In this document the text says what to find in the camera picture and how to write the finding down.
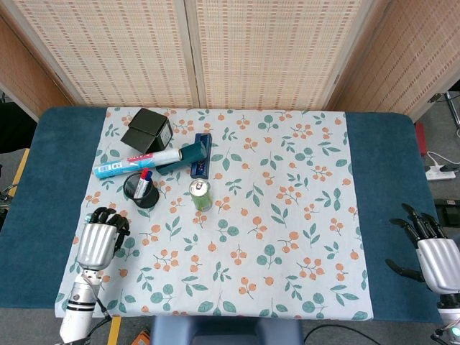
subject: black square box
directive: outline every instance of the black square box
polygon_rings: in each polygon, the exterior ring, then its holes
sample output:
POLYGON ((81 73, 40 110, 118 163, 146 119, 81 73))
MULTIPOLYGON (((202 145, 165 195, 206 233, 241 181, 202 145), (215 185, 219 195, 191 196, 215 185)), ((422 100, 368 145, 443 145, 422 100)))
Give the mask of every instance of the black square box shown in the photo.
POLYGON ((142 108, 121 138, 125 144, 142 153, 162 151, 173 136, 170 121, 165 115, 142 108))

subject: black pen holder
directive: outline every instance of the black pen holder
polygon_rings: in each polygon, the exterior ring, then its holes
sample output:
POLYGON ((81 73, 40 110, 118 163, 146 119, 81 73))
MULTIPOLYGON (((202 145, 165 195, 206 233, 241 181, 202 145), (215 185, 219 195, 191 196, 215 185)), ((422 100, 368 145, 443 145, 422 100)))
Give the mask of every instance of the black pen holder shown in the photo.
POLYGON ((136 187, 140 178, 140 172, 128 176, 123 184, 123 193, 127 198, 133 200, 140 208, 151 208, 158 202, 160 194, 158 193, 158 189, 153 185, 153 182, 149 181, 144 195, 141 198, 135 198, 134 193, 136 192, 136 187))

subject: soda can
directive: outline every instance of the soda can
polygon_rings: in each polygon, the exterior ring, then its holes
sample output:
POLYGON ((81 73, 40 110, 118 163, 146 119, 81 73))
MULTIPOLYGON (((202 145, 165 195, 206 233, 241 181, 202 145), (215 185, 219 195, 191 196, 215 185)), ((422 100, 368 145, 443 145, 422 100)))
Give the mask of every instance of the soda can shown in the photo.
POLYGON ((208 181, 197 178, 192 181, 188 190, 198 211, 206 212, 212 207, 211 185, 208 181))

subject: black cable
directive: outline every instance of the black cable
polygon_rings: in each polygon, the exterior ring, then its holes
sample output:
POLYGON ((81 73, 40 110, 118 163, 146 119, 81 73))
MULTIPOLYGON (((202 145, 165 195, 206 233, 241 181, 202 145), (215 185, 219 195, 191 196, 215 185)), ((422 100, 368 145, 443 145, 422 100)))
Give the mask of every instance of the black cable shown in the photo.
POLYGON ((108 322, 110 322, 112 320, 112 317, 110 316, 109 312, 107 311, 107 308, 105 307, 105 305, 102 304, 101 300, 99 298, 97 298, 96 302, 99 304, 99 307, 101 307, 101 312, 104 315, 104 319, 102 321, 100 321, 97 325, 95 325, 93 327, 93 329, 91 329, 91 331, 89 332, 87 338, 89 338, 91 336, 91 334, 93 334, 96 329, 98 329, 99 327, 105 325, 106 323, 108 323, 108 322))
POLYGON ((448 345, 443 339, 441 339, 443 334, 444 334, 444 329, 443 328, 438 328, 433 332, 433 334, 431 334, 430 339, 434 340, 438 344, 448 345))
POLYGON ((434 102, 434 103, 443 103, 443 102, 447 102, 447 101, 450 101, 451 99, 455 99, 455 98, 457 98, 457 97, 460 97, 460 95, 457 95, 457 96, 455 96, 455 97, 452 97, 452 98, 450 98, 449 100, 446 99, 446 100, 444 100, 444 101, 436 101, 436 102, 434 102))
POLYGON ((307 335, 306 335, 305 338, 303 339, 303 343, 304 343, 304 344, 306 343, 308 337, 309 337, 314 331, 317 331, 318 329, 320 329, 320 328, 325 328, 325 327, 339 327, 339 328, 345 328, 345 329, 348 329, 349 331, 353 331, 353 332, 355 332, 355 333, 360 334, 361 336, 363 336, 363 337, 366 338, 366 339, 369 339, 370 341, 372 341, 372 342, 373 342, 374 344, 376 344, 376 345, 381 345, 381 343, 375 341, 375 340, 372 339, 370 336, 367 336, 366 334, 364 334, 364 333, 358 331, 357 329, 354 329, 354 328, 348 327, 348 326, 333 325, 333 324, 326 324, 326 325, 320 325, 320 326, 315 327, 314 329, 312 329, 311 331, 309 331, 309 332, 307 333, 307 335))
POLYGON ((110 322, 111 321, 111 318, 105 318, 103 319, 101 322, 99 322, 97 325, 95 325, 93 327, 93 329, 91 329, 91 331, 89 332, 87 338, 89 338, 91 336, 91 334, 93 334, 93 332, 98 329, 99 327, 101 327, 102 325, 105 325, 106 323, 110 322))

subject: dark blue cloth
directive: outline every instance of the dark blue cloth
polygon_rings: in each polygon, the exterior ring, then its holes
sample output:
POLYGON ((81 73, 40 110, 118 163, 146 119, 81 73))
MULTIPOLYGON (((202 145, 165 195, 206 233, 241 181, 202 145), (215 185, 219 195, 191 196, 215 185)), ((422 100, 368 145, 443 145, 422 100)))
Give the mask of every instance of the dark blue cloth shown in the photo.
POLYGON ((106 110, 45 112, 3 229, 0 306, 54 308, 106 110))
POLYGON ((413 123, 401 114, 347 113, 346 125, 374 318, 440 322, 438 296, 385 264, 419 268, 404 231, 388 222, 406 219, 401 203, 436 216, 413 123))
MULTIPOLYGON (((106 110, 54 108, 40 119, 13 207, 0 233, 0 306, 53 308, 85 197, 106 110)), ((438 321, 437 296, 396 275, 417 268, 401 203, 435 214, 415 131, 400 114, 348 113, 354 183, 377 320, 438 321)))

